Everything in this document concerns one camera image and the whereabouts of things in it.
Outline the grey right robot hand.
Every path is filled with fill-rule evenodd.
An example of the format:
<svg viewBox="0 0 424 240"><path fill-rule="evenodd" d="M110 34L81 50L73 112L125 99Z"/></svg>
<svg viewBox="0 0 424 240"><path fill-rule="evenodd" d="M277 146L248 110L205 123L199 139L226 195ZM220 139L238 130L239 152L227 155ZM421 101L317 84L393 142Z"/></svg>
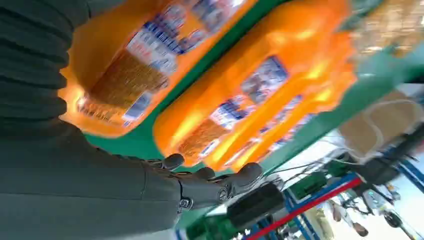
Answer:
<svg viewBox="0 0 424 240"><path fill-rule="evenodd" d="M126 240L172 229L183 211L247 192L262 176L249 163L211 178L113 155L60 121L0 123L3 240Z"/></svg>

